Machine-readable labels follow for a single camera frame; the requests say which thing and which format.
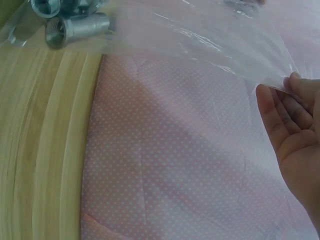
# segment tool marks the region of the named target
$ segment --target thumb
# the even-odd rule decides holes
[[[307,104],[313,106],[316,92],[320,90],[320,79],[304,79],[297,72],[293,72],[290,77],[284,80],[284,87]]]
[[[320,143],[320,90],[315,93],[313,108],[313,124],[318,143]]]

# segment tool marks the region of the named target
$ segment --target light wood grain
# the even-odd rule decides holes
[[[0,48],[0,240],[79,240],[100,54]]]

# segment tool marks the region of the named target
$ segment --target fingernail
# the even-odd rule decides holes
[[[296,71],[294,71],[294,72],[291,74],[290,77],[296,78],[296,79],[300,79],[300,78],[301,78],[300,74],[299,74],[298,72],[296,72]]]

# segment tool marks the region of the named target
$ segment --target finger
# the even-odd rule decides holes
[[[320,144],[320,91],[317,91],[315,94],[313,121],[318,143]]]
[[[289,132],[290,135],[296,134],[300,132],[300,127],[291,119],[289,113],[287,112],[285,106],[281,102],[280,98],[283,98],[284,93],[278,90],[270,89],[273,102],[278,112],[282,123],[284,124],[285,128]]]
[[[316,92],[320,90],[320,80],[303,79],[298,73],[293,72],[289,78],[285,79],[284,86],[307,104],[313,106]]]
[[[300,103],[298,103],[288,94],[284,94],[281,102],[290,118],[299,126],[301,130],[310,129],[314,123],[314,119]]]
[[[259,85],[256,88],[256,97],[264,127],[277,154],[282,143],[290,134],[279,116],[270,88]]]
[[[257,0],[260,4],[266,4],[267,0]]]

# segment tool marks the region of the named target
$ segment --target silver metal nut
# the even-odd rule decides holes
[[[60,12],[60,0],[30,0],[33,11],[42,18],[50,19]]]

